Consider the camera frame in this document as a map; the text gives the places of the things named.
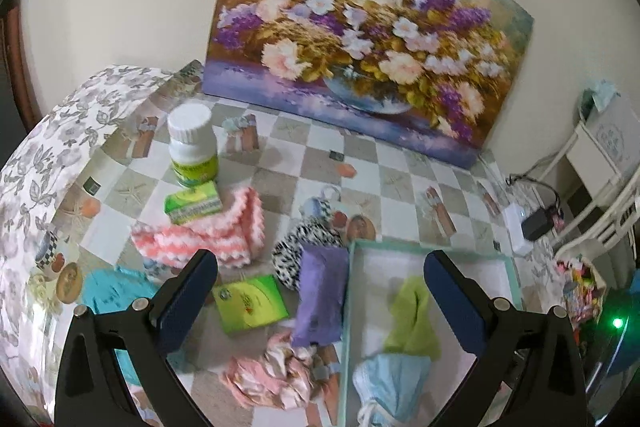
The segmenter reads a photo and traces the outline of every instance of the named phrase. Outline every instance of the white bottle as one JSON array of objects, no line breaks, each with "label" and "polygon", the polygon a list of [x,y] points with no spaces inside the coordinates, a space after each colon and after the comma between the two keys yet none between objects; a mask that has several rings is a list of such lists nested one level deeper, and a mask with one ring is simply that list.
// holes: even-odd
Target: white bottle
[{"label": "white bottle", "polygon": [[206,183],[218,175],[218,142],[211,110],[198,102],[176,107],[167,120],[169,154],[175,176],[185,187]]}]

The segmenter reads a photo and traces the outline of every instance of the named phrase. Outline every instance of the silver screw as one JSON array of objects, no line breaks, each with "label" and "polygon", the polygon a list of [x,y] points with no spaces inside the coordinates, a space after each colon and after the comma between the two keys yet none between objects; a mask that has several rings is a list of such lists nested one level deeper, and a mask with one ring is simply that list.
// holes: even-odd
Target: silver screw
[{"label": "silver screw", "polygon": [[494,307],[495,307],[495,309],[500,310],[501,312],[505,312],[509,308],[511,308],[511,303],[507,299],[504,299],[502,297],[498,297],[494,301]]},{"label": "silver screw", "polygon": [[86,313],[87,309],[88,308],[84,304],[78,304],[78,306],[74,308],[74,317],[82,317]]},{"label": "silver screw", "polygon": [[149,299],[145,297],[140,297],[139,299],[136,299],[131,303],[131,307],[137,312],[141,312],[147,306],[149,306]]},{"label": "silver screw", "polygon": [[554,315],[559,319],[564,319],[566,317],[566,310],[562,308],[562,306],[554,306]]}]

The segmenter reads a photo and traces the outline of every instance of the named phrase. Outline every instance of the purple pouch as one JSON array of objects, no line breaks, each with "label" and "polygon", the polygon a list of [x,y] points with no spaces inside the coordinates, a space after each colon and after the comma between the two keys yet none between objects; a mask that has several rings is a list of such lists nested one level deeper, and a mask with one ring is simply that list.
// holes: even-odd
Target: purple pouch
[{"label": "purple pouch", "polygon": [[300,305],[291,346],[329,346],[342,336],[349,251],[306,243],[301,246]]}]

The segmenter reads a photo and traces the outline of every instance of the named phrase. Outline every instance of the floral painting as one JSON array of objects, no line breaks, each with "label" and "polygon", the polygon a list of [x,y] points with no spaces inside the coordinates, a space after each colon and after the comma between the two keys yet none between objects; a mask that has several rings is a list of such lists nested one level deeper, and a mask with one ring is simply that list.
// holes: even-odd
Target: floral painting
[{"label": "floral painting", "polygon": [[513,0],[218,0],[204,91],[468,168],[532,26]]}]

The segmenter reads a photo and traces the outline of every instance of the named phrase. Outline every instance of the white bottle cap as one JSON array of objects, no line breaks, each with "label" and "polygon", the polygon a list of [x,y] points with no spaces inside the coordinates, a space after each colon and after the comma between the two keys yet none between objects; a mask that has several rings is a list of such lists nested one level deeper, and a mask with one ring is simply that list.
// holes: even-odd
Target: white bottle cap
[{"label": "white bottle cap", "polygon": [[169,136],[182,143],[196,143],[212,134],[211,110],[203,103],[188,102],[176,107],[167,119]]}]

